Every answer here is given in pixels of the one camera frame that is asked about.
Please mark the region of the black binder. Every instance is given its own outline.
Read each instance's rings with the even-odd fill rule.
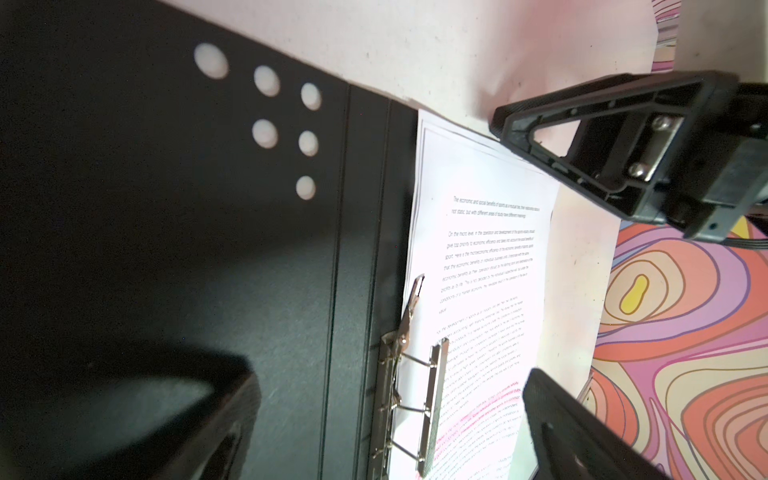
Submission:
[[[151,0],[0,15],[0,449],[18,473],[147,478],[249,369],[242,478],[365,478],[417,112]],[[225,78],[195,65],[202,42]]]

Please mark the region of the yellow shape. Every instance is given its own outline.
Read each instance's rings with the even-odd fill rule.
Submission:
[[[749,238],[750,237],[750,228],[746,223],[746,218],[741,217],[739,221],[736,222],[736,225],[733,225],[733,229],[731,232],[735,233],[741,238]]]
[[[627,315],[635,313],[640,308],[640,304],[643,302],[643,297],[647,291],[648,277],[642,274],[636,276],[629,291],[621,299],[621,304],[619,305],[621,312]]]

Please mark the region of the black cable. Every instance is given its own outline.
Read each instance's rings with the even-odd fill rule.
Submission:
[[[746,250],[768,250],[768,239],[756,240],[750,238],[724,238],[721,245]]]

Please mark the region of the yellow oval shape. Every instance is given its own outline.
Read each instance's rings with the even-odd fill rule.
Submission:
[[[640,304],[643,303],[643,297],[648,291],[648,277],[645,275],[638,275],[634,278],[634,282],[630,289],[621,298],[619,309],[625,315],[631,315],[635,313]]]

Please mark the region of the white tabletop surface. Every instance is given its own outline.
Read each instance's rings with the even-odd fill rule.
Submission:
[[[657,37],[650,0],[165,1],[483,134],[499,105],[649,72]],[[591,364],[618,226],[560,189],[538,365],[573,395]],[[528,480],[535,466],[527,431],[510,478]]]

